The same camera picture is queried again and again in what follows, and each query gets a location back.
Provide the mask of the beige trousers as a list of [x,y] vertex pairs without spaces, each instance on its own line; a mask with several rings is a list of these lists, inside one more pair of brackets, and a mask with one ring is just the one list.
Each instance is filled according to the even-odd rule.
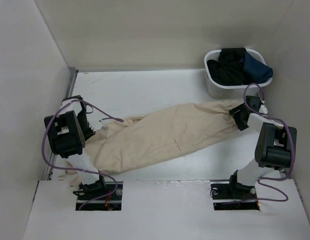
[[183,158],[232,137],[230,110],[237,100],[172,105],[123,122],[111,121],[86,141],[84,151],[99,171],[121,180],[157,180],[141,171]]

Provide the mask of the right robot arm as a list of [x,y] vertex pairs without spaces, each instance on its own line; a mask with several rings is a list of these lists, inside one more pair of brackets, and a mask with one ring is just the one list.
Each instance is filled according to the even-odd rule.
[[231,199],[248,200],[255,184],[267,174],[293,169],[298,131],[279,119],[263,115],[260,113],[262,107],[264,104],[259,97],[245,96],[244,103],[229,111],[240,131],[253,128],[259,133],[253,160],[229,178],[225,192]]

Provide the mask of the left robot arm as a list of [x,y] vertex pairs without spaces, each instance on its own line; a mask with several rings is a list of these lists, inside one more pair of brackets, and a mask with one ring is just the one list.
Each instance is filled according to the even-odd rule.
[[87,107],[80,95],[64,98],[57,116],[46,116],[44,125],[50,148],[71,165],[80,176],[80,200],[103,199],[107,195],[105,179],[85,152],[86,141],[95,135],[87,119]]

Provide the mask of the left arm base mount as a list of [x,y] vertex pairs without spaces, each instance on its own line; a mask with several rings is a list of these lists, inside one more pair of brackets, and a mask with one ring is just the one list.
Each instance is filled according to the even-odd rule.
[[123,182],[117,183],[115,192],[115,183],[106,182],[105,192],[84,193],[84,190],[79,187],[73,191],[76,196],[76,211],[120,211],[122,209],[123,197]]

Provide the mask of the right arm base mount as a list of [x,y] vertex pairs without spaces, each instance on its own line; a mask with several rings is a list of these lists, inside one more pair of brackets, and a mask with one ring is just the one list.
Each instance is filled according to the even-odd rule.
[[259,211],[256,189],[226,181],[211,182],[210,196],[216,211]]

